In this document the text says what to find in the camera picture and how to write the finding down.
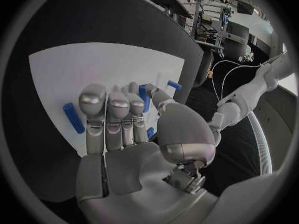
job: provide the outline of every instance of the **white paper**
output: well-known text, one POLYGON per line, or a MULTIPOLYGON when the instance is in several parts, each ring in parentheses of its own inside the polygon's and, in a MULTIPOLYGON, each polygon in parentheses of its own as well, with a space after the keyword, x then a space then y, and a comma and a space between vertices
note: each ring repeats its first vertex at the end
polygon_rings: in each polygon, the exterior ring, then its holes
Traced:
MULTIPOLYGON (((115 43, 76 43, 49 48, 29 56, 30 69, 41 103, 51 121, 77 150, 86 155, 85 133, 78 134, 62 107, 72 102, 86 126, 86 117, 79 110, 78 97, 90 83, 102 84, 109 92, 135 81, 152 83, 173 97, 175 89, 168 80, 178 82, 184 60, 166 53, 115 43)), ((157 111, 150 106, 145 114, 147 128, 156 131, 157 111)))

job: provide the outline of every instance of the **cable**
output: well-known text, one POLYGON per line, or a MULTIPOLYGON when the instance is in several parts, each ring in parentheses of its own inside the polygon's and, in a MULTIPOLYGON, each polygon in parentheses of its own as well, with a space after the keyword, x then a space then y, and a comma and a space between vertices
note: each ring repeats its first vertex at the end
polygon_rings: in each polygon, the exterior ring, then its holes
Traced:
POLYGON ((220 101, 220 99, 219 99, 219 96, 218 96, 217 91, 216 91, 216 88, 215 88, 215 84, 214 84, 213 76, 214 76, 214 69, 216 68, 216 66, 218 66, 218 64, 220 64, 220 63, 222 63, 222 62, 232 63, 232 64, 235 64, 235 65, 237 65, 237 66, 244 66, 244 65, 241 65, 241 64, 239 64, 239 63, 236 63, 236 62, 233 62, 233 61, 229 61, 229 60, 218 61, 218 62, 213 66, 213 68, 212 68, 212 70, 211 70, 211 72, 212 72, 212 85, 213 85, 213 89, 214 89, 214 92, 215 92, 215 95, 216 95, 218 101, 220 101))
POLYGON ((226 73, 223 81, 222 81, 222 86, 221 86, 221 99, 223 99, 223 87, 224 87, 224 83, 225 83, 225 80, 226 80, 226 77, 234 70, 238 69, 238 68, 257 68, 257 67, 260 67, 261 65, 258 65, 258 66, 245 66, 245 65, 241 65, 241 66, 237 66, 237 67, 234 67, 233 69, 231 69, 228 73, 226 73))

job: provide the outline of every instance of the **white cable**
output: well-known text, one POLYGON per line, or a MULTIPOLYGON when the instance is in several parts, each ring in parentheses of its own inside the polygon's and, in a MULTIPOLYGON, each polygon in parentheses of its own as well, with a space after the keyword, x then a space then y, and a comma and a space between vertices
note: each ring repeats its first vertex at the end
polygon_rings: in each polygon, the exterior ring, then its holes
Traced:
POLYGON ((245 65, 241 65, 241 66, 237 66, 237 67, 234 67, 233 69, 231 69, 228 73, 226 73, 223 81, 222 81, 222 86, 221 86, 221 99, 223 99, 223 87, 224 87, 224 83, 225 83, 225 80, 226 80, 226 77, 234 70, 238 69, 238 68, 257 68, 257 67, 260 67, 261 65, 258 65, 258 66, 245 66, 245 65))
POLYGON ((229 63, 235 64, 235 65, 237 65, 237 66, 245 66, 245 65, 241 65, 241 64, 239 64, 239 63, 236 63, 236 62, 233 62, 233 61, 229 61, 229 60, 218 61, 218 62, 213 66, 213 68, 212 68, 212 70, 211 70, 211 72, 212 72, 212 85, 213 85, 213 89, 214 89, 214 92, 215 92, 215 95, 216 95, 218 101, 220 101, 220 99, 219 99, 219 96, 218 96, 217 91, 216 91, 216 88, 215 88, 214 79, 213 79, 213 76, 214 76, 213 71, 214 71, 214 69, 216 68, 216 66, 217 66, 218 64, 222 63, 222 62, 229 62, 229 63))

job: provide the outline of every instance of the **blue object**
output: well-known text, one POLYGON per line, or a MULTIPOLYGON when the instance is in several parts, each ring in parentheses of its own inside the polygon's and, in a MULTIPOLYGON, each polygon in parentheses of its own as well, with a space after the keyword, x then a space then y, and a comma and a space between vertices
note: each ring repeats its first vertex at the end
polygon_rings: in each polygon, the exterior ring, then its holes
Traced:
POLYGON ((154 135, 154 129, 153 129, 153 127, 150 127, 147 130, 147 133, 148 133, 148 139, 150 139, 154 135))
POLYGON ((174 88, 176 88, 177 90, 181 90, 182 89, 182 85, 174 82, 174 81, 171 81, 169 80, 168 83, 167 83, 169 86, 172 86, 174 88))
POLYGON ((145 85, 139 86, 139 96, 145 102, 143 113, 148 112, 150 108, 150 97, 147 96, 145 85))
POLYGON ((75 110, 75 107, 73 103, 67 103, 63 106, 63 110, 68 117, 69 121, 77 131, 77 133, 83 133, 85 131, 85 128, 80 120, 80 118, 77 115, 77 112, 75 110))

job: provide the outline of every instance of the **white sheet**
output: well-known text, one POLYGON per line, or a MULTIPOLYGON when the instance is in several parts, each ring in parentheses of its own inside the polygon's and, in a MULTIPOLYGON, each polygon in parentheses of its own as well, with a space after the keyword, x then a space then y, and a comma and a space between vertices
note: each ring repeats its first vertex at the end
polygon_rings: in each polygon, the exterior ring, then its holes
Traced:
MULTIPOLYGON (((178 82, 184 60, 166 53, 115 43, 76 43, 49 48, 29 56, 30 69, 41 103, 51 121, 78 152, 86 155, 85 133, 78 134, 65 113, 63 105, 72 102, 79 110, 78 97, 90 83, 123 87, 131 81, 152 83, 173 96, 168 80, 178 82)), ((157 112, 150 106, 145 114, 147 128, 156 131, 157 112)))

